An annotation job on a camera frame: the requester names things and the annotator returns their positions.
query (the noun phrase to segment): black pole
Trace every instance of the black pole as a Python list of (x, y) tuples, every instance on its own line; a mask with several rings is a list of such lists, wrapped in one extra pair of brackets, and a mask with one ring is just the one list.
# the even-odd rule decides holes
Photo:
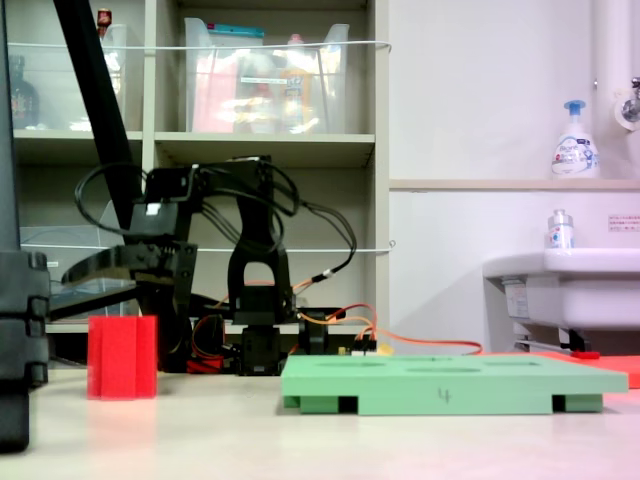
[[(54, 0), (54, 4), (91, 122), (100, 163), (133, 163), (89, 1)], [(142, 195), (140, 179), (113, 169), (107, 171), (105, 177), (120, 228), (127, 229), (131, 224), (133, 200)]]
[(20, 249), (20, 233), (4, 0), (0, 0), (0, 16), (0, 250), (12, 251)]

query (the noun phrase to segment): white sink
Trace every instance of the white sink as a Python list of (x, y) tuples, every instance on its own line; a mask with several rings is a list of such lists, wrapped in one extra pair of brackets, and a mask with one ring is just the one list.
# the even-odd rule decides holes
[(502, 281), (518, 323), (640, 329), (640, 249), (549, 249), (491, 260), (483, 274)]

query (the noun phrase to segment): connector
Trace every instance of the connector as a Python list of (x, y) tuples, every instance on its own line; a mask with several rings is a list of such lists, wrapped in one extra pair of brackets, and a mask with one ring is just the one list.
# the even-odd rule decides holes
[(351, 347), (351, 355), (356, 352), (362, 352), (364, 355), (375, 353), (378, 349), (378, 342), (371, 338), (371, 335), (365, 335), (362, 339), (355, 340)]

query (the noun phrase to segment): bottle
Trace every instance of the bottle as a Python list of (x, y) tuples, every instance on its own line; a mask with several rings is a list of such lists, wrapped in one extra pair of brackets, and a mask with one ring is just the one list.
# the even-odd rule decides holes
[[(303, 43), (302, 37), (294, 33), (287, 44), (302, 45)], [(282, 112), (282, 126), (286, 133), (309, 133), (315, 124), (307, 118), (310, 110), (311, 75), (301, 68), (304, 59), (303, 48), (287, 50), (287, 66), (281, 74), (281, 78), (287, 81), (283, 92)]]
[(98, 36), (100, 37), (100, 42), (104, 39), (104, 36), (107, 33), (107, 28), (111, 26), (113, 21), (113, 15), (111, 14), (111, 10), (108, 8), (101, 8), (98, 10), (98, 18), (96, 20), (96, 30), (98, 31)]
[(571, 100), (564, 104), (571, 120), (560, 137), (551, 163), (555, 179), (600, 177), (598, 149), (580, 122), (580, 110), (585, 106), (582, 100)]
[(549, 248), (575, 248), (573, 218), (564, 210), (554, 210), (549, 217)]
[(13, 128), (36, 127), (40, 114), (38, 92), (24, 80), (25, 60), (22, 55), (9, 55), (9, 83), (11, 84), (11, 114)]

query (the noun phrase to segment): pump bottle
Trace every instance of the pump bottle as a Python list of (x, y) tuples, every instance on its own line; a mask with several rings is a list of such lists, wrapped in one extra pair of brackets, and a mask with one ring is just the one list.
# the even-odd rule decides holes
[(554, 179), (600, 177), (598, 149), (580, 121), (580, 110), (585, 106), (582, 100), (564, 104), (564, 108), (569, 110), (570, 122), (560, 137), (551, 163)]

